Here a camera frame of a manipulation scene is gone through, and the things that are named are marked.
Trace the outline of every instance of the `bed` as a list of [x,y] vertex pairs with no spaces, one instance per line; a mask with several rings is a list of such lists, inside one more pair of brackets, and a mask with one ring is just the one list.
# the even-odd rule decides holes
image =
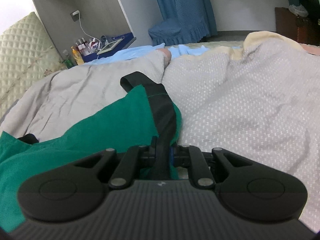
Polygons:
[[66,69],[34,12],[0,35],[0,120],[37,80]]
[[180,57],[170,64],[148,47],[143,55],[123,52],[124,59],[134,60],[101,59],[56,71],[27,90],[0,131],[16,138],[32,133],[40,141],[59,137],[124,97],[120,78],[140,71],[162,82],[180,109],[180,144],[203,151],[222,147],[296,176],[308,190],[300,219],[319,231],[319,57],[269,32],[251,33],[244,42],[180,45],[172,51]]

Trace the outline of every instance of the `plastic bag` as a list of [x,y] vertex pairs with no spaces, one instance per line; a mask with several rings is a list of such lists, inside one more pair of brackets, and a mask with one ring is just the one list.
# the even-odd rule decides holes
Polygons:
[[299,6],[290,5],[289,11],[292,12],[293,14],[299,15],[301,17],[307,17],[309,14],[308,11],[304,8],[304,6],[302,4]]

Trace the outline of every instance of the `round pad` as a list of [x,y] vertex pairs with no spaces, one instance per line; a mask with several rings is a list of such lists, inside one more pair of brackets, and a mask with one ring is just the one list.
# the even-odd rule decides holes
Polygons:
[[95,210],[104,192],[91,169],[66,165],[26,180],[18,202],[23,214],[33,220],[66,222]]
[[40,194],[52,200],[62,200],[71,197],[77,190],[76,185],[65,179],[55,179],[44,183],[40,188]]
[[302,182],[260,164],[231,169],[218,194],[231,212],[256,222],[299,218],[307,201]]
[[258,198],[273,199],[284,193],[284,186],[275,179],[255,179],[248,184],[248,191]]

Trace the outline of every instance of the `blue tray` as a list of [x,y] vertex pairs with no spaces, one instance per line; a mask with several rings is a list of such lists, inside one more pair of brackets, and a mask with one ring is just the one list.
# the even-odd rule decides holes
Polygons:
[[123,40],[117,46],[115,46],[113,50],[107,51],[100,55],[97,55],[97,53],[92,53],[88,56],[82,56],[84,62],[90,62],[90,61],[93,61],[94,59],[102,58],[102,57],[110,57],[114,55],[117,51],[128,48],[137,39],[136,37],[133,36],[132,33],[126,33],[120,36],[116,36],[115,38],[120,39],[122,37],[124,37]]

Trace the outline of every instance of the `green cloth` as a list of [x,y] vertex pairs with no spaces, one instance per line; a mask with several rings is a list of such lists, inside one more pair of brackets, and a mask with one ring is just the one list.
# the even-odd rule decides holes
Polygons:
[[[174,105],[179,136],[181,113]],[[151,143],[158,136],[143,86],[106,106],[65,132],[59,138],[26,144],[3,132],[0,137],[0,226],[7,232],[25,219],[17,202],[22,182],[33,175],[57,168],[106,148],[125,152],[130,146]]]

